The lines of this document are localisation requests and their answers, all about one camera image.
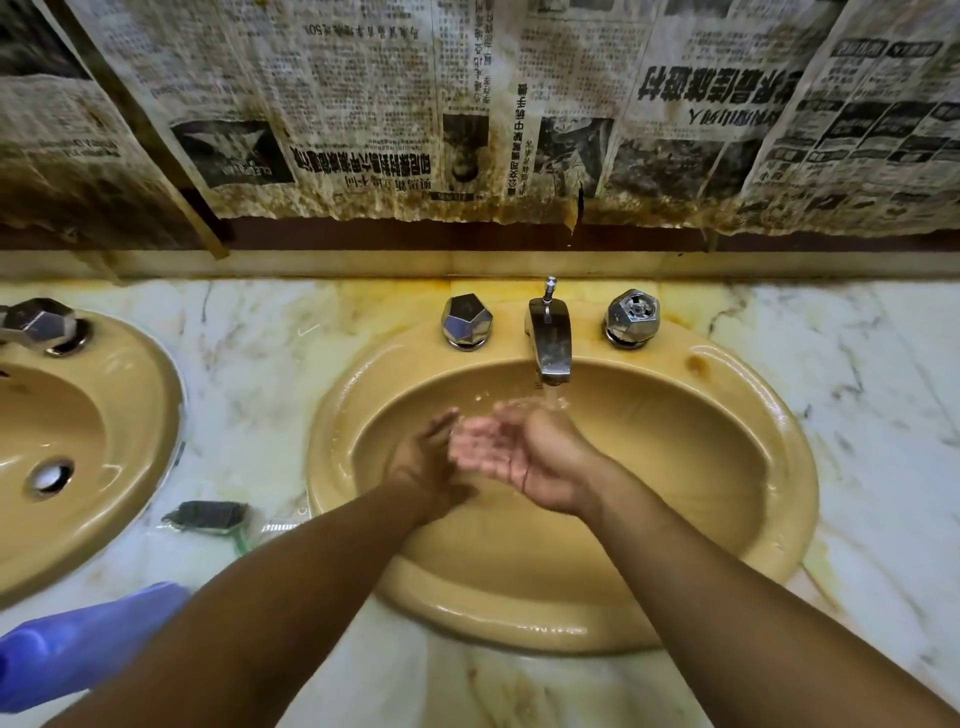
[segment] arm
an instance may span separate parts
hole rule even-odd
[[[220,573],[130,667],[48,726],[276,724],[406,537],[466,497],[448,485],[457,416],[402,442],[380,486]]]
[[[451,456],[580,517],[610,555],[710,720],[722,726],[960,726],[868,644],[700,534],[530,402],[465,421]]]

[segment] blue bottle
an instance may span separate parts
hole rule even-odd
[[[190,591],[170,581],[106,604],[31,619],[0,637],[0,713],[93,688],[126,667]]]

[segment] white marble countertop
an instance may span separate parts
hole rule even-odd
[[[821,519],[791,588],[960,707],[960,284],[562,281],[606,302],[639,285],[664,313],[754,366],[801,418]],[[0,613],[26,619],[157,581],[199,588],[229,540],[158,528],[191,498],[268,514],[304,489],[314,408],[371,341],[437,318],[447,296],[529,299],[535,281],[158,280],[116,287],[0,285],[0,301],[56,298],[129,321],[171,354],[188,392],[186,448],[147,509],[103,552]],[[72,698],[0,726],[37,726]],[[300,726],[702,726],[661,651],[546,658],[461,643],[368,601],[281,721]]]

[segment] chrome faucet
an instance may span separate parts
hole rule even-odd
[[[47,352],[77,337],[77,314],[53,299],[30,299],[0,305],[0,345],[19,344]]]
[[[557,279],[550,276],[546,280],[543,297],[531,299],[525,325],[534,348],[540,381],[550,386],[570,381],[570,365],[573,361],[570,314],[566,310],[566,303],[553,297],[556,289]]]

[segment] beige sink basin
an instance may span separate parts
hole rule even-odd
[[[75,569],[146,505],[178,441],[166,355],[119,321],[55,358],[0,346],[0,606]]]
[[[398,438],[451,405],[489,413],[537,393],[525,302],[494,310],[476,352],[450,348],[435,323],[367,352],[329,391],[311,433],[314,506],[375,487]],[[574,364],[560,395],[591,442],[639,475],[714,542],[780,582],[797,567],[817,518],[806,440],[770,387],[735,356],[665,323],[638,352],[614,349],[603,308],[577,302]],[[590,532],[507,486],[418,531],[379,593],[464,635],[525,648],[605,652],[657,635]]]

